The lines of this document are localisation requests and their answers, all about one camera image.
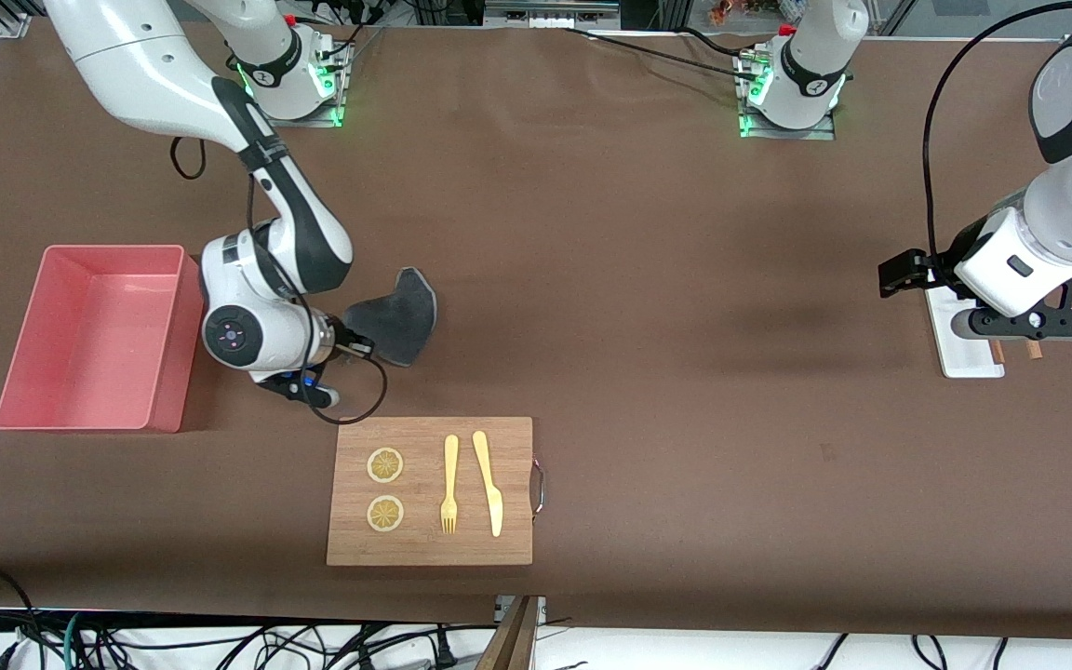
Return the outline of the dark grey cloth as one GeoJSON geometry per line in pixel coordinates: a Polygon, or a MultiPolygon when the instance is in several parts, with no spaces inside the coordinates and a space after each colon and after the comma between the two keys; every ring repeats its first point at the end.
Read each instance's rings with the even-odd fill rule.
{"type": "Polygon", "coordinates": [[[411,368],[436,329],[437,296],[416,267],[398,272],[394,288],[374,300],[354,302],[342,315],[346,327],[373,342],[379,360],[411,368]]]}

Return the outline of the white rectangular tray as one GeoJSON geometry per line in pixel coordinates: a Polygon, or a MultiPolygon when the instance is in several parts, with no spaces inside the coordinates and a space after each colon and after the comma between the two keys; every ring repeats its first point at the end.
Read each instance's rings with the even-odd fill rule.
{"type": "Polygon", "coordinates": [[[986,339],[964,338],[969,312],[976,301],[962,300],[947,286],[923,291],[934,334],[937,357],[942,374],[948,379],[1000,379],[1004,364],[996,359],[992,342],[986,339]]]}

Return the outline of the lemon slice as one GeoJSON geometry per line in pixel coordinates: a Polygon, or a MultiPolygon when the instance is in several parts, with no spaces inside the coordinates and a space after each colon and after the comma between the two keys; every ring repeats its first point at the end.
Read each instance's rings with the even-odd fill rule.
{"type": "Polygon", "coordinates": [[[394,482],[404,467],[404,457],[394,447],[379,447],[366,461],[367,475],[375,483],[394,482]]]}
{"type": "Polygon", "coordinates": [[[405,516],[403,501],[393,495],[375,497],[367,506],[366,521],[375,531],[393,531],[400,526],[405,516]]]}

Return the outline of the yellow plastic fork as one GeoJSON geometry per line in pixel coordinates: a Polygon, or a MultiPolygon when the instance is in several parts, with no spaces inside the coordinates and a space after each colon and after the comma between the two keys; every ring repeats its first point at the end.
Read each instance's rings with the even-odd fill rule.
{"type": "Polygon", "coordinates": [[[455,435],[444,437],[444,497],[440,505],[441,527],[443,534],[455,534],[458,528],[458,501],[456,501],[456,483],[458,483],[458,461],[460,440],[455,435]]]}

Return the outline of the yellow plastic knife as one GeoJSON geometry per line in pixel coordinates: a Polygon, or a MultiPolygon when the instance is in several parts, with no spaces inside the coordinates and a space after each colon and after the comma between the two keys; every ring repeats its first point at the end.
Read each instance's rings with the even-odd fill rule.
{"type": "Polygon", "coordinates": [[[490,462],[489,441],[482,430],[472,433],[474,453],[479,462],[482,483],[488,500],[490,534],[501,537],[503,530],[503,494],[493,480],[492,462],[490,462]]]}

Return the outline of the wooden cutting board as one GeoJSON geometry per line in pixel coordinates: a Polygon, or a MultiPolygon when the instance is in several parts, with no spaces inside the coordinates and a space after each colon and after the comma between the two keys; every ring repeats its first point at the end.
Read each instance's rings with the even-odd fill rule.
{"type": "Polygon", "coordinates": [[[533,420],[530,417],[373,417],[341,429],[337,441],[328,525],[331,567],[527,567],[533,559],[533,420]],[[501,537],[490,531],[488,500],[472,433],[488,436],[490,467],[502,492],[501,537]],[[458,528],[443,534],[444,437],[460,440],[458,528]],[[403,474],[375,483],[369,455],[394,447],[403,474]],[[403,502],[393,531],[370,528],[364,513],[375,497],[403,502]]]}

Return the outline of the brown table cover sheet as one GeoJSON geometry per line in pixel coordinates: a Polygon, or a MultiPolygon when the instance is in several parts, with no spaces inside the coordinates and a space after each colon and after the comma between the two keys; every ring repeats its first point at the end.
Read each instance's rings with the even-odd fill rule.
{"type": "MultiPolygon", "coordinates": [[[[384,416],[525,416],[533,561],[325,563],[339,433],[195,357],[182,432],[0,430],[0,570],[35,605],[578,626],[1072,637],[1072,342],[941,376],[915,291],[920,129],[958,44],[870,41],[834,142],[736,131],[723,76],[571,33],[390,29],[346,124],[285,128],[355,260],[403,266],[435,336],[384,416]]],[[[0,394],[48,245],[184,245],[247,175],[103,111],[50,23],[0,42],[0,394]]]]}

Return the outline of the pink plastic bin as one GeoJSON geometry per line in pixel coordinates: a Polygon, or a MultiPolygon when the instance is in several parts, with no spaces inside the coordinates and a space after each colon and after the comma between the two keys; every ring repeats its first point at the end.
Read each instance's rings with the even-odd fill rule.
{"type": "Polygon", "coordinates": [[[0,397],[0,430],[179,432],[203,318],[180,245],[50,245],[0,397]]]}

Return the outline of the wooden plank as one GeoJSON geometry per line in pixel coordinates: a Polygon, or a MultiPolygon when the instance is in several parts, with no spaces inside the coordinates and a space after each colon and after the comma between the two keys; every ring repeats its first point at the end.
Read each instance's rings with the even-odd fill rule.
{"type": "Polygon", "coordinates": [[[531,596],[518,596],[498,623],[474,670],[533,670],[533,647],[539,627],[531,596]]]}

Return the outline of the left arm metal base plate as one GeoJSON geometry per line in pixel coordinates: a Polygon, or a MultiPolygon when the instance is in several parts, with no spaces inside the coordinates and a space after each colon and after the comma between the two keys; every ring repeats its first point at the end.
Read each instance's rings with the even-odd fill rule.
{"type": "Polygon", "coordinates": [[[845,85],[842,74],[834,84],[828,79],[808,81],[800,89],[800,100],[804,105],[814,101],[825,101],[823,115],[813,126],[778,126],[763,113],[758,102],[769,94],[771,85],[778,80],[770,65],[770,53],[744,49],[732,57],[732,64],[739,74],[750,74],[751,80],[739,80],[735,85],[739,101],[739,131],[745,139],[775,139],[796,142],[833,142],[837,138],[834,109],[838,105],[838,93],[845,85]]]}

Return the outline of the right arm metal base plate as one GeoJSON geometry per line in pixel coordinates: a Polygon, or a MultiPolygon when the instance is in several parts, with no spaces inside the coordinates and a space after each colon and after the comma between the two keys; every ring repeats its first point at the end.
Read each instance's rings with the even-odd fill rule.
{"type": "Polygon", "coordinates": [[[247,93],[276,126],[341,126],[353,46],[298,26],[301,50],[291,65],[238,64],[247,93]]]}

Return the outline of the metal table edge bracket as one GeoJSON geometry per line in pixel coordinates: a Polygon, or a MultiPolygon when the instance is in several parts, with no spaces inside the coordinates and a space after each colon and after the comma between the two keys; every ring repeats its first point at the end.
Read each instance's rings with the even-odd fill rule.
{"type": "MultiPolygon", "coordinates": [[[[502,623],[517,600],[518,597],[512,595],[498,595],[495,597],[493,621],[496,624],[502,623]]],[[[544,596],[532,596],[531,602],[536,609],[536,626],[544,626],[547,623],[547,598],[544,596]]]]}

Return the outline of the aluminium frame rail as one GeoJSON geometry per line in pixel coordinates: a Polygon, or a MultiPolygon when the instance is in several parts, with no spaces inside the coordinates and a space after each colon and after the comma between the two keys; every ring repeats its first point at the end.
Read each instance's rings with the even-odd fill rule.
{"type": "Polygon", "coordinates": [[[485,27],[622,29],[620,0],[483,0],[485,27]]]}

